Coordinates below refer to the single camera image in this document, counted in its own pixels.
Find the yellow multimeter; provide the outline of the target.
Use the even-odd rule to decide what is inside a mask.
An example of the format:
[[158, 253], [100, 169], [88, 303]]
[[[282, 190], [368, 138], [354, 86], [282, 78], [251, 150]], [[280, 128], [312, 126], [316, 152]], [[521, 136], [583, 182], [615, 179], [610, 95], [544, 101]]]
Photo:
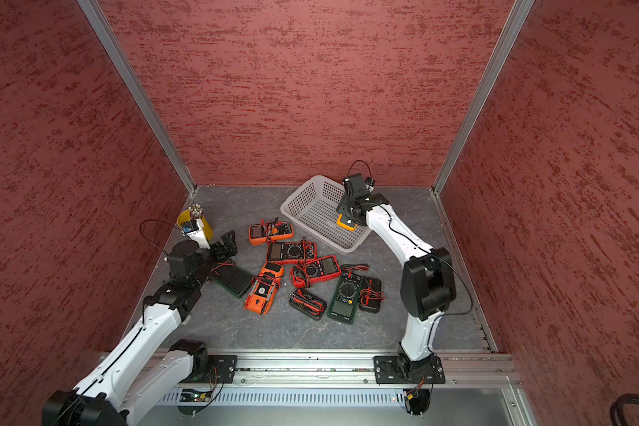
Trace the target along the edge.
[[337, 218], [337, 225], [350, 232], [355, 231], [358, 227], [358, 224], [352, 218], [344, 214], [340, 214]]

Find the orange black multimeter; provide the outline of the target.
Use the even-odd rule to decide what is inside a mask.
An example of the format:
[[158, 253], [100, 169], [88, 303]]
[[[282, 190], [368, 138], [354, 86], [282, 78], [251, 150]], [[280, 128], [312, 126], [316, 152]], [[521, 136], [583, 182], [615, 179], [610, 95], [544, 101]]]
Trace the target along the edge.
[[283, 275], [282, 264], [266, 262], [260, 273], [251, 281], [252, 291], [244, 303], [244, 309], [259, 315], [268, 314], [282, 285]]

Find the red multimeter with leads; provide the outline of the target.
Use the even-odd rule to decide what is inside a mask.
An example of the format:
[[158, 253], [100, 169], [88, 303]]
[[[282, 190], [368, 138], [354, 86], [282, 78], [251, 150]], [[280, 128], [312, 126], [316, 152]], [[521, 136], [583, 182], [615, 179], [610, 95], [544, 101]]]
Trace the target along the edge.
[[341, 269], [335, 256], [308, 260], [292, 266], [289, 277], [297, 289], [308, 289], [316, 283], [335, 280]]

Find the green large multimeter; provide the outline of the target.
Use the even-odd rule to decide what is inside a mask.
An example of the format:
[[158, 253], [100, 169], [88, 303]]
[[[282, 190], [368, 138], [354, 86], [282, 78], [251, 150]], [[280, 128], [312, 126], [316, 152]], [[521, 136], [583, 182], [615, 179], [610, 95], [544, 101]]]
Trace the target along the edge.
[[327, 316], [333, 321], [351, 325], [359, 305], [362, 277], [343, 274], [335, 287], [335, 293], [328, 307]]

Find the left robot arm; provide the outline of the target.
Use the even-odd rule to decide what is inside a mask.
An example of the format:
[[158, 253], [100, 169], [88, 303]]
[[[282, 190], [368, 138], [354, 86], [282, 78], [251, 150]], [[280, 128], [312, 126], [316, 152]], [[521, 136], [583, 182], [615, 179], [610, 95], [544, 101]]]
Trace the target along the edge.
[[237, 356], [211, 356], [206, 344], [179, 340], [146, 375], [142, 370], [160, 344], [189, 317], [202, 284], [237, 253], [234, 232], [221, 245], [200, 249], [192, 240], [169, 255], [170, 280], [143, 302], [128, 335], [72, 390], [55, 392], [44, 403], [44, 425], [136, 425], [180, 383], [212, 384], [213, 397], [234, 380]]

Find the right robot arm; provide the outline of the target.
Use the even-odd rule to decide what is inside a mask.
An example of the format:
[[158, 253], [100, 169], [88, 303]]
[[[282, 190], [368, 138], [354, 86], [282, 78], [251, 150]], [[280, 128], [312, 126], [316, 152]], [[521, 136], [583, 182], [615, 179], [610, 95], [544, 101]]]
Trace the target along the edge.
[[403, 267], [399, 294], [408, 324], [399, 343], [397, 371], [410, 380], [433, 365], [431, 344], [438, 323], [456, 299], [451, 257], [418, 237], [383, 195], [346, 192], [337, 212], [341, 227], [361, 225], [375, 232]]

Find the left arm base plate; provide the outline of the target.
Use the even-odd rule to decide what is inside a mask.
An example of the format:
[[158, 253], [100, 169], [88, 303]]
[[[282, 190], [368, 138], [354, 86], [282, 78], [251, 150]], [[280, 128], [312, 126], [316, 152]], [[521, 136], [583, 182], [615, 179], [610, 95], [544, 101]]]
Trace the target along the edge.
[[196, 360], [190, 383], [230, 384], [234, 382], [239, 357], [237, 355], [209, 355]]

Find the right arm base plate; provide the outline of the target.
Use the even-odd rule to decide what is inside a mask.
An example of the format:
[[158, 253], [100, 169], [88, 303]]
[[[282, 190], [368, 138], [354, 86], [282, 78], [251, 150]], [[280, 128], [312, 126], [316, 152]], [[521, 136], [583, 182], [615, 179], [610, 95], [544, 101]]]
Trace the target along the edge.
[[378, 384], [445, 384], [446, 376], [440, 357], [410, 361], [404, 355], [374, 356], [374, 370]]

